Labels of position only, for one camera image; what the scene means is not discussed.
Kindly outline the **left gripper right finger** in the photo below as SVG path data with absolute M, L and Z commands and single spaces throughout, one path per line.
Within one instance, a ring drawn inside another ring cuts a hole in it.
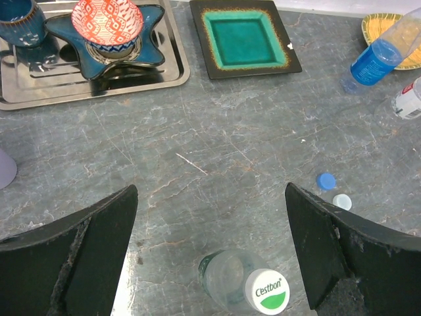
M 318 315 L 419 315 L 420 238 L 332 205 L 290 182 L 289 226 Z

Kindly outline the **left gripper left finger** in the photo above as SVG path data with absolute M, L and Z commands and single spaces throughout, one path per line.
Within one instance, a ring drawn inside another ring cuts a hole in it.
M 110 315 L 137 213 L 131 184 L 1 241 L 2 315 Z

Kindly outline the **blue bottle cap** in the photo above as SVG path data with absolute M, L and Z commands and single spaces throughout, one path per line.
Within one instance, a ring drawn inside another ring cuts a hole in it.
M 335 176 L 328 172 L 319 174 L 316 183 L 320 189 L 326 191 L 333 190 L 336 187 Z

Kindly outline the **white green Cestbon cap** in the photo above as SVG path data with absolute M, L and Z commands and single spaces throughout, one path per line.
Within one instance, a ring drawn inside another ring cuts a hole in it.
M 278 315 L 288 305 L 291 291 L 286 278 L 272 269 L 256 269 L 245 282 L 245 299 L 265 315 Z

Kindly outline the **green label plastic bottle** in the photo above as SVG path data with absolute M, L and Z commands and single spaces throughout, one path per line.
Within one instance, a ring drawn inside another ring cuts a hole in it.
M 271 268 L 262 257 L 253 252 L 220 250 L 201 260 L 198 267 L 199 283 L 227 312 L 234 315 L 260 313 L 247 303 L 244 293 L 247 277 L 256 269 Z

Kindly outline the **white cap clear bottle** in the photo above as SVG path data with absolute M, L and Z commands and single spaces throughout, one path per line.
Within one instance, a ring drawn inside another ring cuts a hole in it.
M 420 77 L 374 110 L 374 120 L 392 129 L 420 121 Z

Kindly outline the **blue label plastic bottle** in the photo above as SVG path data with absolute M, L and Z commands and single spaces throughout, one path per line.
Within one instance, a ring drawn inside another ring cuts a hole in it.
M 420 9 L 405 14 L 374 40 L 340 80 L 353 95 L 376 85 L 420 46 Z

